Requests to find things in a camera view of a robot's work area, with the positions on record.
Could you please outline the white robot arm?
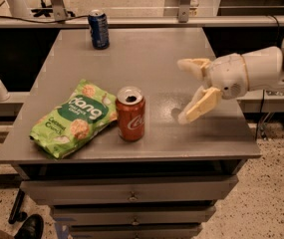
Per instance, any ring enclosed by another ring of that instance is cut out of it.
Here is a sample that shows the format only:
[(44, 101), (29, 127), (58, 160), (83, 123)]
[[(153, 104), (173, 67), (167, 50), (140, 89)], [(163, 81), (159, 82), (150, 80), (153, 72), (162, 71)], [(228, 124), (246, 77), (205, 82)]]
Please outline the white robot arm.
[(214, 110), (221, 100), (237, 99), (256, 90), (284, 92), (284, 39), (280, 47), (233, 53), (213, 61), (181, 59), (177, 66), (202, 82), (178, 115), (178, 122), (187, 124)]

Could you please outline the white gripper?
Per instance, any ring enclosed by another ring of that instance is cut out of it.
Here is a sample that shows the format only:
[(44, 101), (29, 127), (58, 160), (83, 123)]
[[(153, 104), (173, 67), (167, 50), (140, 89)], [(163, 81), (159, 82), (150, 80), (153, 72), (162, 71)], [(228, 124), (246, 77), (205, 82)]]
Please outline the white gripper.
[(248, 91), (248, 77), (244, 59), (239, 54), (209, 59), (181, 59), (177, 66), (191, 73), (197, 80), (205, 77), (210, 88), (200, 87), (192, 100), (178, 115), (180, 124), (191, 123), (216, 108), (221, 98), (226, 100), (244, 96)]

